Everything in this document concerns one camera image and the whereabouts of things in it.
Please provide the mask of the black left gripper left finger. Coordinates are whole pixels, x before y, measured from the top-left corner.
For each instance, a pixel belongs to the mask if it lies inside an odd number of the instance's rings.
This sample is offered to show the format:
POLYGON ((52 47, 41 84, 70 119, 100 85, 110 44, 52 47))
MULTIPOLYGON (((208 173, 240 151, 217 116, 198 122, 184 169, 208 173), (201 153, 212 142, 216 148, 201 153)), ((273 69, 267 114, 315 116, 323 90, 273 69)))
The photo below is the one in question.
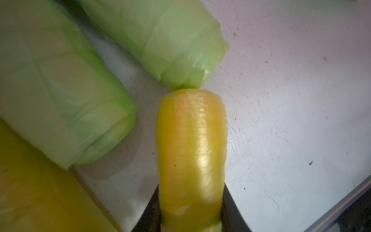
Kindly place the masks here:
POLYGON ((161 212, 159 207, 158 190, 159 188, 157 186, 142 216, 132 229, 132 232, 161 231, 161 212))

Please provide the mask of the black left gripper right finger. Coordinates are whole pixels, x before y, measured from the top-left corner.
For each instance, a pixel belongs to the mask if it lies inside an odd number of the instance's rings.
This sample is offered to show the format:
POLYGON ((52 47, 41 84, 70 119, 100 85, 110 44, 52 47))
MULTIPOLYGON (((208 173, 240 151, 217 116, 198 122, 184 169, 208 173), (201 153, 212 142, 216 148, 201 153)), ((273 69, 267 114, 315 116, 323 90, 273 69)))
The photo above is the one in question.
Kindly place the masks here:
POLYGON ((252 232, 241 216, 226 185, 223 192, 221 221, 222 232, 252 232))

